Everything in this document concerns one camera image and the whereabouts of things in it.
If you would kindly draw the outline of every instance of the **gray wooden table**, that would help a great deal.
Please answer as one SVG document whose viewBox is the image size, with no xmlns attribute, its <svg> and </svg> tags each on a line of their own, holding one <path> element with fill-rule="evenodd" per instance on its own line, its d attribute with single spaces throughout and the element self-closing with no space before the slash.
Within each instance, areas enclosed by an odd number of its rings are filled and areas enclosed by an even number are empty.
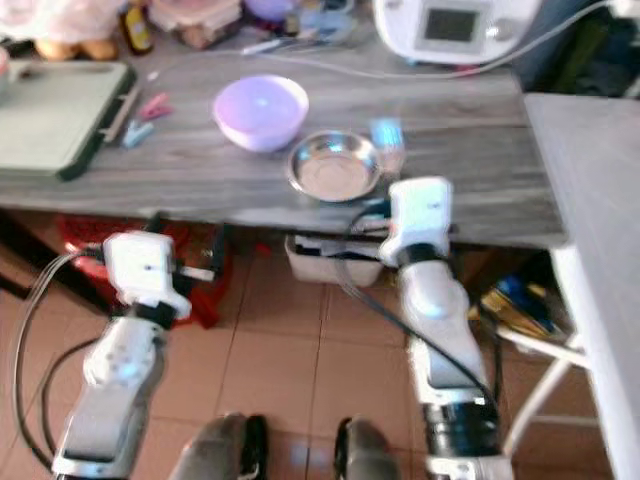
<svg viewBox="0 0 640 480">
<path fill-rule="evenodd" d="M 296 192 L 285 175 L 286 149 L 245 152 L 210 118 L 224 85 L 272 73 L 292 78 L 309 94 L 300 137 L 321 129 L 367 134 L 371 119 L 399 117 L 408 153 L 404 175 L 443 175 L 454 184 L 454 240 L 542 248 L 563 241 L 521 92 L 508 70 L 463 80 L 369 79 L 220 53 L 248 41 L 192 53 L 160 36 L 155 51 L 135 65 L 144 96 L 166 91 L 175 113 L 157 120 L 156 132 L 139 148 L 103 147 L 89 171 L 71 182 L 0 178 L 0 207 L 140 217 L 162 209 L 176 219 L 339 232 L 360 204 L 322 204 Z M 370 25 L 349 49 L 286 55 L 368 72 L 430 71 L 389 53 Z M 159 76 L 148 82 L 152 71 Z"/>
</svg>

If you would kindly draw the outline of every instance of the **bottle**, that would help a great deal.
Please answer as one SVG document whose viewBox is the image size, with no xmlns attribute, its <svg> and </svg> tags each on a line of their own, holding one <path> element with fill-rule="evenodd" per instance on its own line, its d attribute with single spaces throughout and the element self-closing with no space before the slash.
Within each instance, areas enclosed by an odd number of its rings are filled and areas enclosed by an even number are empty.
<svg viewBox="0 0 640 480">
<path fill-rule="evenodd" d="M 153 50 L 151 33 L 142 10 L 130 2 L 120 9 L 120 28 L 132 54 L 142 56 Z"/>
</svg>

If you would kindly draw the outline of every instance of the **white table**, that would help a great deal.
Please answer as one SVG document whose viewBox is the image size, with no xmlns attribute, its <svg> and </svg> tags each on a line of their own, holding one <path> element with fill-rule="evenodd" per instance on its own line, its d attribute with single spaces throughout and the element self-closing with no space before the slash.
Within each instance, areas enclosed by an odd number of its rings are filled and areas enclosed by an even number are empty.
<svg viewBox="0 0 640 480">
<path fill-rule="evenodd" d="M 556 276 L 591 366 L 617 479 L 640 475 L 640 102 L 528 95 L 570 241 Z"/>
</svg>

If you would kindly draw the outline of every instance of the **stainless steel bowl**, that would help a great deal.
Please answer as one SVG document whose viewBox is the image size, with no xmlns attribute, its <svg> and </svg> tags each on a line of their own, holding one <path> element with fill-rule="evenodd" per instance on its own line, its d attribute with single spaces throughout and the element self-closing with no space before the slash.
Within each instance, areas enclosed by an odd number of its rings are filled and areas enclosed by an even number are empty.
<svg viewBox="0 0 640 480">
<path fill-rule="evenodd" d="M 366 138 L 348 132 L 315 133 L 289 156 L 289 182 L 324 202 L 346 202 L 369 193 L 380 178 L 380 158 Z"/>
</svg>

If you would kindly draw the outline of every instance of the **blue clothespin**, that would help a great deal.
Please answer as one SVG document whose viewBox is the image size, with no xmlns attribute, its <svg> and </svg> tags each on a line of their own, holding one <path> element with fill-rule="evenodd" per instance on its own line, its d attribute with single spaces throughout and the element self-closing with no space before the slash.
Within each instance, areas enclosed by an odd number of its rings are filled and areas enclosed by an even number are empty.
<svg viewBox="0 0 640 480">
<path fill-rule="evenodd" d="M 122 139 L 122 146 L 129 149 L 137 147 L 145 138 L 153 133 L 153 130 L 154 127 L 151 122 L 141 124 L 137 120 L 131 120 Z"/>
<path fill-rule="evenodd" d="M 404 148 L 402 123 L 397 118 L 376 118 L 369 124 L 373 144 L 382 150 Z"/>
</svg>

